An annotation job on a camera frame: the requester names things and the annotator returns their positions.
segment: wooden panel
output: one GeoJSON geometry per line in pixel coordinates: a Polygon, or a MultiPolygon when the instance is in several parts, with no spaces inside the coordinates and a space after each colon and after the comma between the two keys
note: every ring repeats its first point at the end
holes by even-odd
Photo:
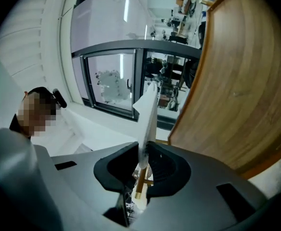
{"type": "Polygon", "coordinates": [[[281,24],[264,0],[216,0],[171,145],[249,178],[281,158],[281,24]]]}

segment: glass door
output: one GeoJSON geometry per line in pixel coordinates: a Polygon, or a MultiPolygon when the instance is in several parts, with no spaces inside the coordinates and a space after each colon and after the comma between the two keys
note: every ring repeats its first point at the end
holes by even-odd
{"type": "Polygon", "coordinates": [[[133,117],[134,51],[103,51],[82,56],[92,107],[133,117]]]}

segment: cable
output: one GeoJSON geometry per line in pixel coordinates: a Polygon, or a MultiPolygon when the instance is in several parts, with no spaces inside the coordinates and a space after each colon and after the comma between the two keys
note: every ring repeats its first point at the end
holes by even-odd
{"type": "Polygon", "coordinates": [[[195,35],[196,35],[196,32],[197,32],[197,30],[198,30],[198,26],[199,26],[199,22],[200,22],[200,17],[201,17],[201,14],[202,14],[202,9],[203,9],[203,4],[202,4],[202,6],[201,6],[201,12],[200,12],[200,15],[199,15],[199,19],[198,19],[198,22],[196,21],[196,29],[195,29],[195,32],[194,32],[194,35],[193,35],[193,37],[192,37],[192,40],[191,40],[191,43],[193,42],[193,39],[194,39],[194,37],[195,37],[195,35]]]}

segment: black handle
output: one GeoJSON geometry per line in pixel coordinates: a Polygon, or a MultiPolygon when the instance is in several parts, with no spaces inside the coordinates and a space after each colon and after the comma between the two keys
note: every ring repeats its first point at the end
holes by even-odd
{"type": "Polygon", "coordinates": [[[129,79],[127,79],[127,89],[130,90],[131,87],[129,86],[129,79]]]}

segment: window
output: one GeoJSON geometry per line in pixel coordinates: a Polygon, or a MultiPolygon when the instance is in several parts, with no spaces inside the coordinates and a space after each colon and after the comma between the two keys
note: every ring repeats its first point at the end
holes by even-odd
{"type": "Polygon", "coordinates": [[[95,101],[131,111],[133,55],[103,55],[86,60],[95,101]]]}
{"type": "Polygon", "coordinates": [[[189,88],[184,83],[187,58],[148,51],[144,92],[152,81],[158,83],[158,115],[177,119],[189,88]]]}
{"type": "Polygon", "coordinates": [[[186,66],[196,63],[200,55],[201,50],[182,44],[121,40],[87,47],[72,57],[86,106],[137,121],[133,104],[156,81],[158,127],[171,130],[189,91],[186,66]]]}

